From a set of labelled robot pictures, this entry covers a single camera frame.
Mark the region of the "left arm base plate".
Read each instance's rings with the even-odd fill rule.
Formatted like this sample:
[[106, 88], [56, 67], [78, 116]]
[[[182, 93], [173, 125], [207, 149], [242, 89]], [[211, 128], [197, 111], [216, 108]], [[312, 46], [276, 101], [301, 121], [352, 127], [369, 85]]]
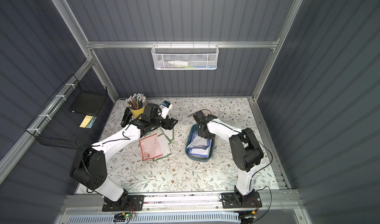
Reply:
[[141, 211], [144, 204], [143, 195], [122, 195], [118, 201], [104, 198], [103, 212], [130, 212]]

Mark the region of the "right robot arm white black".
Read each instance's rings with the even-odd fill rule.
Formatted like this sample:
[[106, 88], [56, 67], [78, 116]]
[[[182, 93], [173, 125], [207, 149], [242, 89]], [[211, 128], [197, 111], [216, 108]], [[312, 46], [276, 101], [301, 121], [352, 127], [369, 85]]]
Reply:
[[222, 122], [213, 114], [202, 110], [193, 114], [199, 127], [199, 136], [205, 139], [220, 137], [230, 145], [233, 161], [238, 167], [238, 178], [234, 188], [235, 199], [246, 201], [253, 196], [252, 180], [264, 158], [264, 152], [252, 129], [238, 129]]

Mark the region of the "red bordered stationery paper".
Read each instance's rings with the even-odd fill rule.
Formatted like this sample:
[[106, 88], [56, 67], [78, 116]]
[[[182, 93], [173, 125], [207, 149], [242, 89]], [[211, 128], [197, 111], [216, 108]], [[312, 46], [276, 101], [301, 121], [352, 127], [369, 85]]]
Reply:
[[139, 145], [142, 153], [142, 161], [152, 160], [162, 156], [157, 134], [141, 139]]

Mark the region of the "teal plastic storage box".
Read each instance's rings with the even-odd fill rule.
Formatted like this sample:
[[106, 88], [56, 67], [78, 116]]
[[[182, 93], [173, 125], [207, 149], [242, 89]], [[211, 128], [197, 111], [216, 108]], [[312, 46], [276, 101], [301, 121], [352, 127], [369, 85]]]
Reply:
[[185, 154], [192, 160], [208, 161], [213, 154], [215, 139], [205, 139], [199, 136], [199, 126], [193, 125], [185, 147]]

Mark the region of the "blue bordered stationery paper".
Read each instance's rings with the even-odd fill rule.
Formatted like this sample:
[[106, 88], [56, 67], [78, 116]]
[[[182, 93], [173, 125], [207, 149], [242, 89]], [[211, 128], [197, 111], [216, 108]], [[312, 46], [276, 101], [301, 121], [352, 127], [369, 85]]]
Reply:
[[212, 140], [202, 138], [198, 135], [198, 132], [194, 132], [191, 136], [191, 141], [189, 145], [187, 145], [188, 148], [201, 148], [201, 149], [207, 149], [212, 143]]

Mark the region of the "green floral stationery paper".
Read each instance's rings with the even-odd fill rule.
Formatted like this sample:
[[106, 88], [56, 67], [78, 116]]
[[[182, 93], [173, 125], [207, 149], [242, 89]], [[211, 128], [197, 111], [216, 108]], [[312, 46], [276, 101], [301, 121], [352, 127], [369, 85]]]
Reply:
[[163, 134], [165, 135], [166, 139], [168, 140], [169, 144], [171, 144], [174, 140], [174, 130], [166, 130], [164, 128], [161, 128], [163, 131]]

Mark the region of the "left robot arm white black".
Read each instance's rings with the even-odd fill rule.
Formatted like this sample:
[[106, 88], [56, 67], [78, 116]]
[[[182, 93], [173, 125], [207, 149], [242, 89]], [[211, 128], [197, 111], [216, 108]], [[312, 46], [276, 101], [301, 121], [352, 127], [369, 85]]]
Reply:
[[157, 128], [172, 130], [178, 122], [168, 117], [172, 107], [166, 100], [161, 105], [147, 103], [144, 112], [119, 132], [92, 145], [78, 147], [70, 177], [113, 202], [119, 201], [127, 191], [108, 176], [107, 161], [131, 142]]

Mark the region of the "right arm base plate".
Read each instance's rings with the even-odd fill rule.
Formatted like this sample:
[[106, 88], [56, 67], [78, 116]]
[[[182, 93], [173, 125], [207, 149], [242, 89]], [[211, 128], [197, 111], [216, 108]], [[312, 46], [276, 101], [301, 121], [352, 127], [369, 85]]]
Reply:
[[262, 207], [258, 192], [253, 192], [246, 196], [242, 196], [238, 192], [225, 192], [221, 193], [219, 198], [224, 209], [250, 208], [257, 210]]

